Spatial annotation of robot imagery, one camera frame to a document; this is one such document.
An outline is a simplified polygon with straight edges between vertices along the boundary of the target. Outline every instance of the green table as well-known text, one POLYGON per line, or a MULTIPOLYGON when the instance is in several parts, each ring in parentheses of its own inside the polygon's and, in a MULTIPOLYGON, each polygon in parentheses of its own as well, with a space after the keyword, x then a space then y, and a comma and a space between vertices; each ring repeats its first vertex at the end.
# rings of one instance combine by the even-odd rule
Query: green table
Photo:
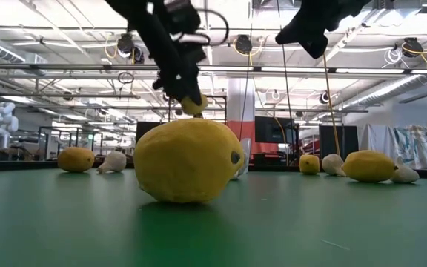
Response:
POLYGON ((427 179, 249 173, 178 206, 133 170, 0 172, 0 266, 427 266, 427 179))

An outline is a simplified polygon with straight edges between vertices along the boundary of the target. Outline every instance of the white robot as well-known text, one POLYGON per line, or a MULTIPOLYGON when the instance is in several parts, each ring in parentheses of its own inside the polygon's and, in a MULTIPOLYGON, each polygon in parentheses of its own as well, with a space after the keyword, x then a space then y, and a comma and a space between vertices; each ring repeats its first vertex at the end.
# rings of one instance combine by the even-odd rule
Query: white robot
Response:
POLYGON ((11 133, 19 128, 19 120, 13 116, 15 107, 14 103, 0 103, 0 148, 2 149, 8 148, 11 133))

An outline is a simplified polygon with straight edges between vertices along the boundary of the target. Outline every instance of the ceiling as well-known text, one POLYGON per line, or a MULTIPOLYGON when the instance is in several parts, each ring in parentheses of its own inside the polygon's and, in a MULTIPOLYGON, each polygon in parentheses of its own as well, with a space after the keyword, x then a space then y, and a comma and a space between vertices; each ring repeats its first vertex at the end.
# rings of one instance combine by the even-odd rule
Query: ceiling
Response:
MULTIPOLYGON (((111 58, 114 54, 114 44, 119 34, 124 33, 127 22, 103 0, 33 0, 36 12, 23 4, 22 1, 0 0, 0 45, 14 53, 24 56, 35 53, 51 64, 130 64, 120 56, 111 58)), ((232 43, 239 34, 249 34, 258 53, 252 58, 253 66, 283 67, 322 67, 322 59, 312 59, 297 44, 286 45, 283 49, 274 41, 279 32, 279 26, 289 23, 297 9, 282 9, 277 11, 255 10, 252 19, 248 18, 249 1, 246 0, 192 0, 198 8, 208 8, 221 13, 230 26, 228 43, 232 43)), ((416 37, 427 51, 427 13, 418 13, 406 19, 399 19, 396 13, 390 12, 375 23, 376 18, 368 18, 371 9, 364 9, 356 18, 346 18, 340 28, 333 33, 326 33, 329 39, 328 67, 367 67, 367 68, 410 68, 424 63, 421 57, 406 58, 390 54, 395 44, 401 45, 405 37, 416 37), (368 18, 368 26, 360 27, 364 19, 368 18)), ((213 14, 201 14, 201 32, 207 33, 212 41, 221 40, 225 34, 225 26, 221 19, 213 14)), ((136 43, 147 50, 141 39, 135 35, 136 43)), ((219 66, 247 66, 248 57, 238 54, 229 44, 219 47, 205 48, 208 59, 199 65, 219 66)), ((63 74, 61 71, 49 73, 63 74)), ((85 74, 98 75, 97 72, 85 74)), ((123 85, 116 79, 40 79, 39 89, 44 93, 74 93, 98 94, 99 98, 92 99, 113 107, 139 106, 162 107, 162 93, 153 91, 150 86, 156 75, 153 71, 135 71, 133 74, 145 76, 130 84, 123 85), (134 93, 140 99, 116 99, 103 96, 113 95, 114 91, 122 94, 134 93)), ((25 90, 34 92, 35 79, 22 79, 25 73, 21 71, 0 70, 0 76, 11 82, 21 85, 25 90)), ((199 86, 202 92, 213 96, 224 96, 228 89, 228 75, 213 73, 211 76, 200 76, 199 86)), ((382 77, 367 76, 329 79, 331 94, 335 101, 341 102, 380 83, 382 77)), ((289 98, 292 108, 315 108, 320 106, 319 96, 326 89, 325 77, 321 75, 301 76, 294 75, 288 78, 289 98)), ((257 107, 284 108, 287 107, 286 80, 284 74, 278 76, 255 75, 254 85, 259 93, 256 99, 257 107)), ((64 101, 60 98, 39 99, 50 100, 57 105, 86 105, 87 99, 74 98, 64 101)), ((223 99, 211 100, 209 107, 225 106, 223 99)), ((132 119, 160 120, 167 117, 166 111, 134 111, 126 110, 123 113, 132 119)), ((97 116, 93 111, 85 112, 87 116, 97 116)), ((210 119, 223 119, 223 111, 206 111, 204 116, 210 119)), ((277 116, 288 116, 288 112, 277 112, 277 116)), ((171 114, 172 117, 184 117, 171 114)))

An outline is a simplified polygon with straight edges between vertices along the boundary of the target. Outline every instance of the black screen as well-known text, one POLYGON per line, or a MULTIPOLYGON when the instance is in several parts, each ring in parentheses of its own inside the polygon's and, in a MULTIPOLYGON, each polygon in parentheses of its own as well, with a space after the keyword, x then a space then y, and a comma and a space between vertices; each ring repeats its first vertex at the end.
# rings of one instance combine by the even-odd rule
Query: black screen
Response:
POLYGON ((279 125, 285 132, 286 143, 292 144, 294 141, 294 120, 291 124, 291 119, 289 118, 275 119, 266 116, 255 117, 255 142, 283 144, 285 141, 279 125))
POLYGON ((161 125, 161 122, 137 122, 136 123, 136 144, 141 136, 145 135, 150 129, 161 125))
MULTIPOLYGON (((357 126, 337 126, 340 156, 345 160, 347 156, 359 150, 357 126)), ((320 156, 324 158, 329 154, 336 154, 334 128, 332 126, 319 126, 320 156)))

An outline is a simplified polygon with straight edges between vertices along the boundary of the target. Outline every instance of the lemon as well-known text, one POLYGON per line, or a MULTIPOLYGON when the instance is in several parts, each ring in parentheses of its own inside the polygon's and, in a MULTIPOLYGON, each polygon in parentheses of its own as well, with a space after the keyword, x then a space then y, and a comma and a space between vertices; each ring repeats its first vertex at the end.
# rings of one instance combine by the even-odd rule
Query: lemon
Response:
POLYGON ((205 107, 207 107, 207 97, 201 95, 202 104, 200 106, 196 105, 189 96, 186 96, 181 101, 182 111, 188 115, 194 115, 203 112, 205 107))
POLYGON ((95 162, 93 152, 86 148, 65 148, 57 157, 57 165, 64 171, 84 172, 95 162))
POLYGON ((359 182, 383 182, 394 175, 395 164, 383 153, 357 151, 347 156, 342 169, 359 182))
POLYGON ((239 140, 226 125, 181 119, 148 131, 133 159, 142 190, 158 201, 185 203, 218 197, 243 158, 239 140))
POLYGON ((319 173, 319 157, 314 155, 302 155, 299 158, 299 171, 307 175, 319 173))

